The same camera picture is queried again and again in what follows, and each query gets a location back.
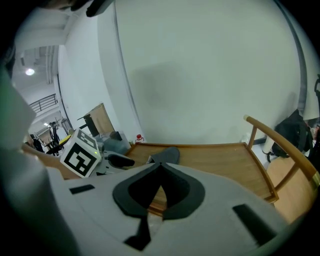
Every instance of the white wall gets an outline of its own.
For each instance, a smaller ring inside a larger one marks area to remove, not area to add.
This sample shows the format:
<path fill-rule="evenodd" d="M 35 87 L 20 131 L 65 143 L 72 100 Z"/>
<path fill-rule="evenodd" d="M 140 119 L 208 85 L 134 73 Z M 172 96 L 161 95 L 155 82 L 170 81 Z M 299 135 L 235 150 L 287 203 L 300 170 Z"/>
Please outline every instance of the white wall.
<path fill-rule="evenodd" d="M 59 106 L 60 113 L 63 118 L 67 118 L 66 112 L 64 110 L 64 106 L 62 104 L 62 99 L 59 91 L 59 83 L 58 83 L 58 76 L 54 75 L 53 76 L 53 86 L 54 86 L 54 91 L 55 91 L 55 98 L 58 101 L 57 105 Z"/>
<path fill-rule="evenodd" d="M 315 119 L 319 117 L 319 103 L 315 93 L 315 84 L 316 80 L 318 79 L 318 74 L 320 74 L 320 59 L 306 32 L 303 30 L 297 20 L 291 15 L 291 13 L 285 7 L 282 6 L 282 8 L 288 15 L 297 33 L 297 36 L 299 37 L 305 59 L 307 94 L 303 119 Z"/>
<path fill-rule="evenodd" d="M 53 109 L 50 109 L 49 111 L 41 111 L 41 114 L 36 115 L 35 119 L 33 120 L 32 124 L 39 122 L 40 120 L 44 120 L 46 117 L 56 113 L 56 112 L 60 112 L 60 108 L 58 106 L 56 106 Z"/>
<path fill-rule="evenodd" d="M 46 126 L 44 125 L 44 123 L 51 123 L 51 122 L 55 122 L 56 120 L 60 120 L 60 113 L 59 111 L 56 111 L 46 117 L 43 117 L 42 119 L 38 120 L 37 122 L 34 122 L 28 129 L 29 134 L 33 134 L 33 133 L 38 133 L 39 131 L 43 130 L 44 128 L 46 128 Z"/>
<path fill-rule="evenodd" d="M 245 114 L 274 127 L 297 107 L 297 49 L 273 1 L 117 0 L 115 6 L 149 142 L 238 142 L 252 130 Z"/>
<path fill-rule="evenodd" d="M 17 53 L 66 42 L 70 26 L 77 16 L 60 10 L 36 8 L 20 26 L 14 39 Z"/>
<path fill-rule="evenodd" d="M 31 104 L 44 97 L 55 94 L 55 87 L 53 84 L 47 84 L 44 80 L 24 90 L 19 90 L 19 93 L 28 104 Z"/>
<path fill-rule="evenodd" d="M 105 85 L 119 124 L 126 138 L 129 141 L 135 141 L 138 134 L 142 134 L 143 136 L 143 131 L 133 106 L 116 22 L 115 5 L 112 3 L 104 13 L 98 16 L 99 55 Z"/>
<path fill-rule="evenodd" d="M 66 44 L 59 47 L 61 95 L 74 129 L 85 124 L 83 119 L 77 119 L 104 103 L 114 129 L 121 131 L 102 72 L 97 20 L 97 17 L 86 17 L 84 12 L 70 31 Z"/>

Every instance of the black bag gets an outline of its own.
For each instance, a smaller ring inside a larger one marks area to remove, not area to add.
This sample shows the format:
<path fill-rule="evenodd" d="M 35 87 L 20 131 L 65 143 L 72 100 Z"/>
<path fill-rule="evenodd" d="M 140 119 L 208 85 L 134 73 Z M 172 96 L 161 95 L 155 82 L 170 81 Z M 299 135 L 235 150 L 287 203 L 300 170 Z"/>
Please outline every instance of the black bag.
<path fill-rule="evenodd" d="M 295 110 L 288 118 L 279 123 L 275 129 L 277 133 L 286 138 L 300 152 L 308 151 L 313 148 L 313 138 L 310 128 L 307 126 L 303 117 Z M 287 153 L 276 143 L 272 146 L 272 153 L 268 153 L 267 160 L 270 162 L 270 155 L 288 158 Z"/>
<path fill-rule="evenodd" d="M 318 84 L 320 84 L 320 74 L 318 74 L 318 79 L 314 85 L 314 92 L 318 98 L 319 110 L 320 110 L 320 91 L 317 89 Z M 312 152 L 308 156 L 309 161 L 313 164 L 318 172 L 320 172 L 320 131 L 317 132 L 316 143 Z"/>

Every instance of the wooden board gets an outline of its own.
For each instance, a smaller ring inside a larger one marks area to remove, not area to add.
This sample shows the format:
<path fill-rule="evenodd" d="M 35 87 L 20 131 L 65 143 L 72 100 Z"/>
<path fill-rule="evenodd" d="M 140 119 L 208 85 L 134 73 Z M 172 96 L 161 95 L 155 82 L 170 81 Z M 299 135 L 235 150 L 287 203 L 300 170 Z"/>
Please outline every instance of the wooden board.
<path fill-rule="evenodd" d="M 278 157 L 273 160 L 267 169 L 272 183 L 276 186 L 293 165 L 294 161 L 291 158 Z M 288 223 L 292 223 L 299 216 L 307 212 L 317 196 L 317 193 L 312 189 L 309 181 L 300 169 L 277 193 L 279 200 L 274 203 L 274 206 Z"/>
<path fill-rule="evenodd" d="M 126 154 L 135 161 L 132 168 L 145 165 L 149 156 L 175 146 L 180 151 L 179 164 L 207 173 L 227 177 L 254 192 L 257 196 L 274 202 L 278 195 L 266 170 L 245 143 L 214 145 L 167 145 L 137 143 Z M 159 189 L 150 209 L 161 213 L 166 208 L 166 194 Z"/>
<path fill-rule="evenodd" d="M 103 103 L 96 106 L 89 113 L 99 134 L 106 134 L 115 131 Z"/>

